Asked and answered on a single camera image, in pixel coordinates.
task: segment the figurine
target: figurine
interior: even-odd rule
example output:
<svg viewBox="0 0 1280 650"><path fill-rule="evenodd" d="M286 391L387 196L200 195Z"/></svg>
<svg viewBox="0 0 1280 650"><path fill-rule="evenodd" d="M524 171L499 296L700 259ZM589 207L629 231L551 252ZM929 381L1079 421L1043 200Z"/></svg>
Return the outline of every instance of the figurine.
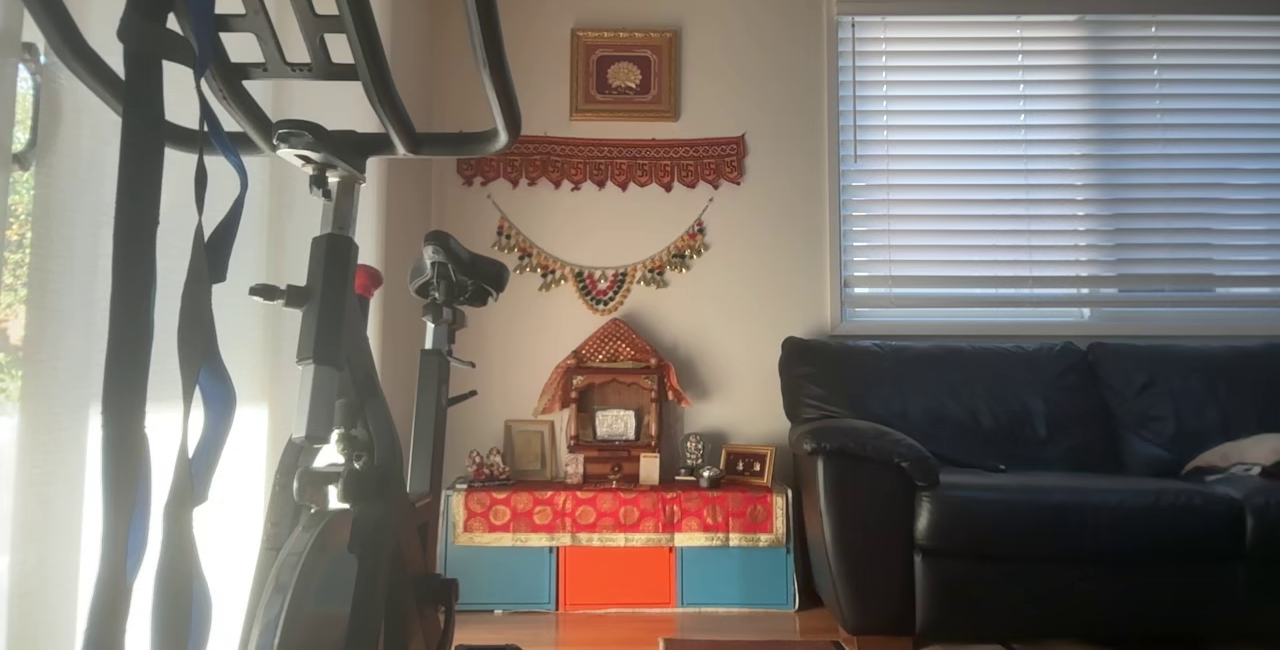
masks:
<svg viewBox="0 0 1280 650"><path fill-rule="evenodd" d="M489 480L489 472L484 467L484 457L480 450L467 453L467 476L475 481Z"/></svg>
<svg viewBox="0 0 1280 650"><path fill-rule="evenodd" d="M585 458L581 453L564 456L564 485L582 485L584 463Z"/></svg>
<svg viewBox="0 0 1280 650"><path fill-rule="evenodd" d="M680 441L680 445L684 449L685 462L681 463L676 477L694 480L694 472L703 467L703 456L705 454L707 444L698 432L687 432Z"/></svg>
<svg viewBox="0 0 1280 650"><path fill-rule="evenodd" d="M502 450L497 447L489 448L489 454L485 456L484 470L489 473L489 480L511 480L511 468L507 463L502 462Z"/></svg>

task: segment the bike frame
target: bike frame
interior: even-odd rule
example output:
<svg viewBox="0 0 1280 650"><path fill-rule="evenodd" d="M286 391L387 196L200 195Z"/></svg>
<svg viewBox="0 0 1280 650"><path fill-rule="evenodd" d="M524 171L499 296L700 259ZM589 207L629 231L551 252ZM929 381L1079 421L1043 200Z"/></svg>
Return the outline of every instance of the bike frame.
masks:
<svg viewBox="0 0 1280 650"><path fill-rule="evenodd" d="M22 1L73 75L120 114L124 81L87 44L63 0ZM319 15L310 0L306 4L292 0L311 54L307 63L285 61L264 0L242 3L246 12L241 15L215 18L215 58L205 77L206 84L241 127L241 131L229 132L234 147L247 155L275 154L302 168L311 193L323 200L324 211L320 234L311 243L306 285L255 287L252 290L261 299L302 312L297 349L302 380L292 438L280 456L271 486L241 645L253 650L269 650L280 644L301 646L297 638L305 636L317 618L326 617L328 610L298 609L294 589L320 582L316 573L323 575L325 568L321 566L328 559L342 563L344 558L353 558L355 591L343 608L344 646L348 650L407 647L411 637L402 636L403 631L388 622L394 614L389 604L392 586L419 605L449 610L457 592L456 583L431 573L442 491L444 416L451 404L448 369L451 362L457 362L448 344L452 331L462 322L462 313L439 305L424 306L429 333L420 360L419 400L406 480L399 439L372 362L365 312L352 289L358 253L352 234L369 159L383 155L476 157L498 154L520 134L520 109L503 49L497 0L462 0L494 116L490 129L468 132L416 129L392 79L370 0L337 0L338 17ZM174 17L183 35L164 27L145 31L154 35L164 59L192 67L186 0L174 0ZM264 61L229 61L220 32L252 32L264 49ZM346 35L353 67L339 65L329 56L323 36L335 32ZM271 120L244 88L244 81L284 77L360 81L383 132L329 131L311 122ZM173 122L165 122L164 139L169 148L188 154L201 150L200 132ZM339 438L343 432L348 432L348 438L361 436L367 468L357 467L352 453L344 453L348 457L343 468L312 467L319 449L329 444L335 432ZM339 450L343 450L342 441ZM349 508L329 509L328 489L335 482L339 495L352 499ZM406 512L417 513L417 518L411 518L415 526L429 527L425 555L411 558L410 563L425 566L425 573L431 576L425 586L421 582L406 586L393 567L393 560L404 559L393 557L393 546L396 534L404 526L402 514ZM424 568L417 569L421 575ZM440 646L451 641L452 619L445 622L438 637Z"/></svg>

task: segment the green foliage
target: green foliage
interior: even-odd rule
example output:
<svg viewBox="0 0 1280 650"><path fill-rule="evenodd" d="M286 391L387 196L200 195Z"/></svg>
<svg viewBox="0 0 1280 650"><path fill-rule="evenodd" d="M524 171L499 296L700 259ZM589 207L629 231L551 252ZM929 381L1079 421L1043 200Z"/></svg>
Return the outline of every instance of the green foliage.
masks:
<svg viewBox="0 0 1280 650"><path fill-rule="evenodd" d="M13 145L9 145L10 154L17 154L18 150L27 147L27 139L31 139L31 125L32 120L35 120L33 113L36 109L36 93L33 90L29 73L27 70L18 70L18 102L17 113L13 116Z"/></svg>
<svg viewBox="0 0 1280 650"><path fill-rule="evenodd" d="M26 147L35 99L31 75L18 73L18 102L13 150ZM31 209L36 182L32 171L9 171L9 214L0 267L0 400L17 404L22 390L22 335L27 316L27 273L31 267Z"/></svg>

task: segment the bead garland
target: bead garland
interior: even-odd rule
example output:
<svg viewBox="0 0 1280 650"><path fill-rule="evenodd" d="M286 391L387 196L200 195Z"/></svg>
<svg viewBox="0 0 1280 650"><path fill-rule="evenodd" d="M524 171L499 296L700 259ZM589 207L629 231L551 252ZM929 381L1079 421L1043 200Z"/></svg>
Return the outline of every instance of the bead garland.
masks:
<svg viewBox="0 0 1280 650"><path fill-rule="evenodd" d="M516 275L538 275L541 284L539 293L549 293L563 284L573 287L577 298L586 305L589 311L598 316L609 316L618 312L622 303L635 285L654 287L663 290L669 285L667 273L686 273L690 270L690 261L703 257L708 251L707 225L703 214L710 207L712 200L694 218L692 225L681 232L675 241L671 241L663 250L649 255L643 261L626 264L625 266L582 266L572 264L541 250L539 244L530 241L516 223L507 218L507 212L492 196L489 202L498 211L498 237L493 241L493 250L499 253L516 255L516 266L512 273Z"/></svg>

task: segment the red knob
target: red knob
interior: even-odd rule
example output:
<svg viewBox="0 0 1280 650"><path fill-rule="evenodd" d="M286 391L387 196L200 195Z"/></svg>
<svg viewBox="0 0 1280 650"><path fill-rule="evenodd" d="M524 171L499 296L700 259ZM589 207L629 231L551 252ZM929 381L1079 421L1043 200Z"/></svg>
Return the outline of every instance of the red knob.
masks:
<svg viewBox="0 0 1280 650"><path fill-rule="evenodd" d="M370 266L370 264L357 264L356 294L371 299L379 287L383 287L383 273L379 273L378 267Z"/></svg>

